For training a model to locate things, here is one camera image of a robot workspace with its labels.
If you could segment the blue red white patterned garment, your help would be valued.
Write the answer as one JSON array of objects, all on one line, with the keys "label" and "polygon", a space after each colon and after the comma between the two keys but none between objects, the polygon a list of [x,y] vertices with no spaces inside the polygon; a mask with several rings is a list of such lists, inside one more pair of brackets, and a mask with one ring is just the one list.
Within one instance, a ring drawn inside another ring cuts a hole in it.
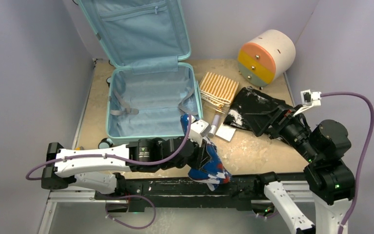
[{"label": "blue red white patterned garment", "polygon": [[212,192],[220,185],[229,183],[232,175],[224,167],[217,147],[210,139],[215,127],[188,114],[182,115],[180,122],[189,142],[196,146],[192,160],[187,163],[190,167],[188,177],[195,182],[206,184]]}]

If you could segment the black white patterned garment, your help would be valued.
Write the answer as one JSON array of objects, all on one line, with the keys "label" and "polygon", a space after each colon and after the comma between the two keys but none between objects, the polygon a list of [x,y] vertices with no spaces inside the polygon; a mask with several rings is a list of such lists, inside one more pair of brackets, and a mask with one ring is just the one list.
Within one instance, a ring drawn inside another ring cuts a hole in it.
[{"label": "black white patterned garment", "polygon": [[285,100],[274,98],[251,86],[244,87],[231,103],[223,124],[236,129],[251,131],[251,126],[244,118],[245,114],[263,114],[274,111],[278,106],[293,108]]}]

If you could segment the lavender white tube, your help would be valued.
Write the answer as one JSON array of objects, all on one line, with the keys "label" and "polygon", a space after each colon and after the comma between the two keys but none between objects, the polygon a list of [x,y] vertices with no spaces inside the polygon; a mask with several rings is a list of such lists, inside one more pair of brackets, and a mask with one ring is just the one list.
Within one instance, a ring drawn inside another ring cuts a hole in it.
[{"label": "lavender white tube", "polygon": [[209,138],[213,138],[217,132],[218,126],[219,126],[219,121],[220,121],[221,115],[220,114],[215,114],[214,118],[212,120],[211,126],[210,126],[210,131],[207,134]]}]

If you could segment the small gold capped bottle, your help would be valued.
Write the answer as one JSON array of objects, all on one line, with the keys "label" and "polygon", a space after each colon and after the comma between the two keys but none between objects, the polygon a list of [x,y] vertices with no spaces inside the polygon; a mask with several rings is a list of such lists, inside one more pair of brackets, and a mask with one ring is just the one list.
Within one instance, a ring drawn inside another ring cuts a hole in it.
[{"label": "small gold capped bottle", "polygon": [[219,107],[210,107],[210,109],[218,115],[224,115],[225,114],[225,109],[219,108]]}]

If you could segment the orange white striped cloth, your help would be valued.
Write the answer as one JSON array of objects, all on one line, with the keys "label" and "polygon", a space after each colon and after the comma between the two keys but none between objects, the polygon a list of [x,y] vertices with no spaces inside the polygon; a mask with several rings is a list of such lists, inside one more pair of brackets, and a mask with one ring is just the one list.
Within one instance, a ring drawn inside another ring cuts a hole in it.
[{"label": "orange white striped cloth", "polygon": [[231,105],[238,87],[237,81],[213,72],[207,72],[199,84],[201,98],[219,109]]}]

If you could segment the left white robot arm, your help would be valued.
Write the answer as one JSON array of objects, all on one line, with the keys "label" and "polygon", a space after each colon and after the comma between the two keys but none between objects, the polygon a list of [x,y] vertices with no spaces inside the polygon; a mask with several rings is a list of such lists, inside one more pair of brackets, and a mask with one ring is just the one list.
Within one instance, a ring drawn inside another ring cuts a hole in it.
[{"label": "left white robot arm", "polygon": [[204,142],[184,141],[183,137],[140,139],[112,148],[81,152],[52,142],[46,153],[41,187],[60,190],[69,185],[79,186],[121,199],[126,192],[123,178],[107,176],[102,171],[155,173],[186,165],[199,170],[211,160],[207,147]]}]

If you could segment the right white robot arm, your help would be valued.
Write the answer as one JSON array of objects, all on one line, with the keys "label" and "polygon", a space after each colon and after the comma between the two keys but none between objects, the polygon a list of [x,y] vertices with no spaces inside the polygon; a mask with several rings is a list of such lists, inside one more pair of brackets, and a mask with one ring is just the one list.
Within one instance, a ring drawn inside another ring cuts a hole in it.
[{"label": "right white robot arm", "polygon": [[326,119],[311,129],[301,109],[278,106],[244,118],[255,136],[281,138],[307,161],[303,173],[313,195],[316,221],[301,212],[275,172],[257,175],[254,192],[273,203],[291,233],[334,234],[355,196],[355,177],[342,161],[351,142],[347,129],[334,120]]}]

